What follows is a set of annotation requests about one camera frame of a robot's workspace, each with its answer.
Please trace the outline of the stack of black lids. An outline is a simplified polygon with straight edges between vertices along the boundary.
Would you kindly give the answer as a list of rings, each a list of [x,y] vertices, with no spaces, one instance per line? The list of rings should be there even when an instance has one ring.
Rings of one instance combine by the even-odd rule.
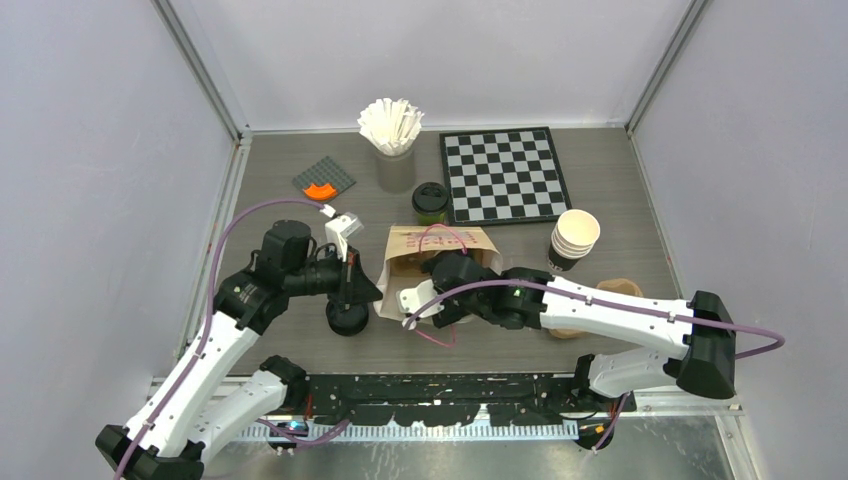
[[[343,310],[338,304],[328,302],[325,308],[330,329],[340,336],[351,337],[362,332],[369,322],[369,307],[366,304],[351,305]]]

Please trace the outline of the stack of paper cups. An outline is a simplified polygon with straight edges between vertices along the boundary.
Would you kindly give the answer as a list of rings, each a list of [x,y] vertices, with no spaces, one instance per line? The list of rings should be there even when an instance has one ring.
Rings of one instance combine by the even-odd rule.
[[[589,212],[570,209],[560,215],[550,236],[548,265],[567,271],[585,258],[601,233],[600,223]]]

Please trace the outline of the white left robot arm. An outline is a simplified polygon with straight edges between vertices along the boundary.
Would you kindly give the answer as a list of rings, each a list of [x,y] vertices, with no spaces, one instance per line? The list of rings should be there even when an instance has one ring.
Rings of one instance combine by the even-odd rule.
[[[278,409],[298,412],[308,395],[305,371],[279,355],[266,359],[237,391],[208,404],[230,369],[295,297],[324,295],[331,330],[354,336],[382,294],[367,277],[349,236],[361,229],[346,213],[325,225],[317,247],[310,227],[281,220],[268,230],[251,263],[225,278],[203,327],[155,395],[124,425],[107,425],[95,445],[124,479],[199,479],[231,439]]]

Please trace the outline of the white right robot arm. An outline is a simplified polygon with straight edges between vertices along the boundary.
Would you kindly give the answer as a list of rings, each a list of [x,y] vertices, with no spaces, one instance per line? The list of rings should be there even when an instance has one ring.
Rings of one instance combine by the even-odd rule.
[[[736,393],[736,334],[715,293],[698,290],[690,300],[628,296],[526,267],[497,273],[458,251],[436,255],[421,270],[428,280],[398,296],[406,329],[423,318],[442,328],[476,316],[508,330],[578,330],[633,344],[621,354],[579,358],[570,392],[584,410],[659,386],[717,400]]]

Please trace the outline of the black coffee cup lid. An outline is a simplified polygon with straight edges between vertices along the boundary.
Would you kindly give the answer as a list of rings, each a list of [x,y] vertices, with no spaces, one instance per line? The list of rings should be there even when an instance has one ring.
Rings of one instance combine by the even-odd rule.
[[[413,191],[411,203],[418,214],[436,215],[446,210],[449,200],[445,186],[437,182],[424,182]]]

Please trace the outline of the green paper cup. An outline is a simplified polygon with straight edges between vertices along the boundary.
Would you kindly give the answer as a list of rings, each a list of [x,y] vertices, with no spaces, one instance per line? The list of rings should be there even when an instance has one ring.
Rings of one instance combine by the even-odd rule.
[[[430,226],[434,224],[443,224],[445,222],[446,212],[444,209],[436,211],[415,211],[417,223],[419,226]]]

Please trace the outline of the paper gift bag pink handles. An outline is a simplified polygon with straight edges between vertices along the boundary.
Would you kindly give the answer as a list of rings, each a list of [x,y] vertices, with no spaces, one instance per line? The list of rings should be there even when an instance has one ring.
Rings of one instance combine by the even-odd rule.
[[[392,226],[384,252],[382,271],[376,285],[383,298],[373,303],[378,317],[401,322],[418,308],[403,300],[400,292],[416,289],[430,277],[421,271],[425,261],[446,252],[467,254],[496,273],[503,270],[503,258],[494,242],[480,227]]]

